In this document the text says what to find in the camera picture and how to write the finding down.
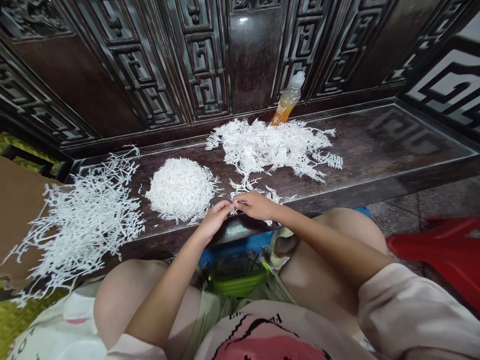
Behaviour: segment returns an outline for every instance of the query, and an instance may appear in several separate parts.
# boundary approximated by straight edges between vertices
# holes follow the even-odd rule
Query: t-shirt
[[[358,292],[358,322],[375,351],[303,307],[253,301],[220,320],[196,360],[478,359],[480,322],[436,283],[390,264]],[[109,360],[165,360],[156,346],[123,334]]]

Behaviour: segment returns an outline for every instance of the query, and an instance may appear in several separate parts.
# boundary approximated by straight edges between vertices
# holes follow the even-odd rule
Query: red plastic stool
[[[480,238],[469,235],[480,229],[480,217],[440,218],[441,225],[420,234],[394,234],[386,239],[399,258],[433,266],[480,312]]]

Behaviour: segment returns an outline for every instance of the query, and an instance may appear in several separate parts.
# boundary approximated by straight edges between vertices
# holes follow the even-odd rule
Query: graphic print on shirt
[[[216,349],[212,360],[332,360],[326,351],[304,342],[277,322],[245,314],[230,336]]]

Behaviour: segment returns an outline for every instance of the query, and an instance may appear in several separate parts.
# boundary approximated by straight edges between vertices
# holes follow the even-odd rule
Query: child's hand
[[[228,214],[234,209],[233,204],[228,200],[217,202],[206,213],[193,234],[202,241],[205,241],[205,246],[207,246],[215,233],[220,229],[220,226],[222,226],[223,222],[227,219]]]
[[[267,199],[256,191],[238,194],[233,197],[235,209],[239,209],[249,217],[257,220],[276,221],[281,205]]]

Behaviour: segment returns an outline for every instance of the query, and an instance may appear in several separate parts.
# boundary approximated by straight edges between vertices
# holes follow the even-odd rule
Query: white bottle cap
[[[305,81],[305,72],[299,71],[290,80],[290,87],[292,89],[300,89]]]

